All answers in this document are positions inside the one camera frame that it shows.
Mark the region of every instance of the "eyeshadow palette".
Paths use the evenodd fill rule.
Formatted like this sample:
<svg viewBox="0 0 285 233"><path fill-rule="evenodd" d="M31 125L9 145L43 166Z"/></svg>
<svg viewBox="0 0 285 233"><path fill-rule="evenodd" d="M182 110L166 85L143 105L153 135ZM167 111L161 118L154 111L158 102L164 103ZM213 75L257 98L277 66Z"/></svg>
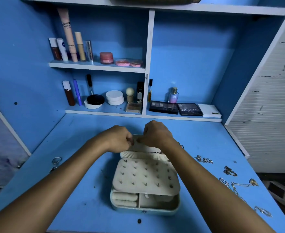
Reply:
<svg viewBox="0 0 285 233"><path fill-rule="evenodd" d="M178 103L178 109L184 116L202 116L200 108L194 103Z"/></svg>
<svg viewBox="0 0 285 233"><path fill-rule="evenodd" d="M177 104L162 101L151 101L149 111L167 114L178 114Z"/></svg>

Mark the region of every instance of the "round white container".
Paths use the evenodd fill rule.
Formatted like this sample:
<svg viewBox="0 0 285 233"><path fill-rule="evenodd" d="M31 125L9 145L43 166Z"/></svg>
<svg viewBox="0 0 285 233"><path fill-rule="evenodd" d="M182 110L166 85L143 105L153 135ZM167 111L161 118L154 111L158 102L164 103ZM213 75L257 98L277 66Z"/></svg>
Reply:
<svg viewBox="0 0 285 233"><path fill-rule="evenodd" d="M106 93L106 98L108 101L120 101L123 98L123 93L121 91L115 91L115 90L108 91Z"/></svg>
<svg viewBox="0 0 285 233"><path fill-rule="evenodd" d="M99 108L101 105L90 105L88 102L87 102L87 99L84 101L84 105L86 108L90 109L90 110L93 110L93 109L97 109Z"/></svg>
<svg viewBox="0 0 285 233"><path fill-rule="evenodd" d="M121 97L121 99L118 101L109 101L108 100L109 105L121 105L123 102L124 102L124 97Z"/></svg>

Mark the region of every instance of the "wicker basket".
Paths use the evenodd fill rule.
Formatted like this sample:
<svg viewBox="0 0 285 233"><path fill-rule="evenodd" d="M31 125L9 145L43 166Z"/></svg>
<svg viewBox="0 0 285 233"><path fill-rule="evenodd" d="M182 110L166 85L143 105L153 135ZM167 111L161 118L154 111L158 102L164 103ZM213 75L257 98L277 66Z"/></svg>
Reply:
<svg viewBox="0 0 285 233"><path fill-rule="evenodd" d="M184 5L190 3L199 3L201 0L127 0L135 1L140 3L152 3L152 4L161 4L161 5Z"/></svg>

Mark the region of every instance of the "person's arm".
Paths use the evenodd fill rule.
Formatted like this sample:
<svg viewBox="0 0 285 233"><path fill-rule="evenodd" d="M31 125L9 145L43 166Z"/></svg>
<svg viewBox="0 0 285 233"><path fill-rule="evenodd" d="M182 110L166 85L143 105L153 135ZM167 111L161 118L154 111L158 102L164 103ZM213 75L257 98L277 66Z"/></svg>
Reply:
<svg viewBox="0 0 285 233"><path fill-rule="evenodd" d="M275 233L248 204L182 149L163 123L146 124L138 142L159 148L169 158L213 233Z"/></svg>
<svg viewBox="0 0 285 233"><path fill-rule="evenodd" d="M120 153L132 144L132 134L117 125L88 140L59 168L0 211L0 233L44 233L90 166L103 153Z"/></svg>

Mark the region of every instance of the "pink compact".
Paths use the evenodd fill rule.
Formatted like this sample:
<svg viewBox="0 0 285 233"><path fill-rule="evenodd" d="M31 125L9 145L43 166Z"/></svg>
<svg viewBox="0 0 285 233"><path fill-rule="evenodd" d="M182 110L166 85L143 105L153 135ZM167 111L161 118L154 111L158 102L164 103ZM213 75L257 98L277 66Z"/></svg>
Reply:
<svg viewBox="0 0 285 233"><path fill-rule="evenodd" d="M102 64L112 64L113 63L113 55L111 52L101 52L99 55L100 55L100 62Z"/></svg>
<svg viewBox="0 0 285 233"><path fill-rule="evenodd" d="M141 67L142 63L143 63L142 60L133 60L131 62L131 66L132 67Z"/></svg>
<svg viewBox="0 0 285 233"><path fill-rule="evenodd" d="M120 59L115 62L117 66L129 66L129 61L126 59Z"/></svg>

